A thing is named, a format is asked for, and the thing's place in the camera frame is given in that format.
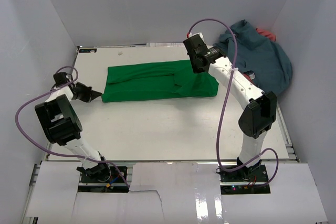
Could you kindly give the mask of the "green polo shirt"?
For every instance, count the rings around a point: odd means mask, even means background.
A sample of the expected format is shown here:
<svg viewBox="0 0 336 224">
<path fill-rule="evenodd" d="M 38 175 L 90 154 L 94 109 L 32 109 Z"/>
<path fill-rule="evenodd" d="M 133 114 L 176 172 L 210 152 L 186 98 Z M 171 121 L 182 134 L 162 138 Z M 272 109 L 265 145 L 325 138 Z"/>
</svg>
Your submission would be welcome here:
<svg viewBox="0 0 336 224">
<path fill-rule="evenodd" d="M 218 82 L 206 72 L 194 73 L 189 60 L 108 67 L 102 102 L 208 98 Z"/>
</svg>

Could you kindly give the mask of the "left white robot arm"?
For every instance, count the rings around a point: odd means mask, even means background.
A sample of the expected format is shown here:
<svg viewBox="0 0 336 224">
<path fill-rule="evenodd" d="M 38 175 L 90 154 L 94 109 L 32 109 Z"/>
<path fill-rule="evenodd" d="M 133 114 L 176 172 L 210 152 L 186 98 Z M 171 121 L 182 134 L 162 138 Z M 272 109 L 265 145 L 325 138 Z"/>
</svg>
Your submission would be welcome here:
<svg viewBox="0 0 336 224">
<path fill-rule="evenodd" d="M 82 124 L 75 113 L 71 101 L 89 103 L 100 97 L 95 91 L 80 82 L 70 83 L 72 75 L 58 72 L 53 76 L 56 91 L 43 103 L 35 106 L 35 112 L 48 141 L 63 146 L 82 163 L 77 170 L 91 179 L 106 182 L 111 176 L 111 168 L 104 163 L 105 158 L 81 137 Z"/>
</svg>

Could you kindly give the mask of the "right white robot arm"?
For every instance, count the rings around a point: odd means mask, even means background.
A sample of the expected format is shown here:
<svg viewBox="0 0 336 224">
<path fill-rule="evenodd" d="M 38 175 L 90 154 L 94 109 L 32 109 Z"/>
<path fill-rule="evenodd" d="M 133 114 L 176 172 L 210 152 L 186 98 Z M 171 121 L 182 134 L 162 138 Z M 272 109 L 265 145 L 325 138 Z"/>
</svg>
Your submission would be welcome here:
<svg viewBox="0 0 336 224">
<path fill-rule="evenodd" d="M 276 120 L 277 97 L 252 84 L 218 47 L 208 47 L 201 33 L 188 34 L 183 42 L 194 73 L 206 72 L 214 77 L 234 96 L 243 112 L 238 125 L 243 133 L 243 143 L 237 165 L 220 167 L 221 174 L 231 173 L 245 182 L 256 175 L 261 165 L 262 145 L 267 132 Z"/>
</svg>

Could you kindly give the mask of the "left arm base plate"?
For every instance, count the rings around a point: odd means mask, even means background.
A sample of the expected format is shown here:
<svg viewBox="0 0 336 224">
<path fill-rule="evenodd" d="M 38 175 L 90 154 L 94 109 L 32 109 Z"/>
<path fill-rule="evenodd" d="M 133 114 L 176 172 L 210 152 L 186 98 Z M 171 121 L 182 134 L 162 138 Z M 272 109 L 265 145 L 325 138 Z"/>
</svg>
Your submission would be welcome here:
<svg viewBox="0 0 336 224">
<path fill-rule="evenodd" d="M 128 193 L 129 189 L 117 170 L 110 166 L 111 172 L 101 179 L 82 174 L 78 184 L 79 193 Z"/>
</svg>

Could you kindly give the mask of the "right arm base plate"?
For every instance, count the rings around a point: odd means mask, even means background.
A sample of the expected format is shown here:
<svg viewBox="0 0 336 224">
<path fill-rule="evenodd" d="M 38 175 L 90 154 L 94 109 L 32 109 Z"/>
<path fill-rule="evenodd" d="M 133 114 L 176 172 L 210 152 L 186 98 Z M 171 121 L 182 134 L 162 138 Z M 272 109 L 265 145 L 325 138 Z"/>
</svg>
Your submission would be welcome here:
<svg viewBox="0 0 336 224">
<path fill-rule="evenodd" d="M 256 195 L 270 194 L 270 186 L 264 185 L 269 177 L 265 165 L 245 173 L 243 169 L 235 172 L 225 172 L 219 167 L 216 173 L 220 177 L 220 190 L 222 195 Z"/>
</svg>

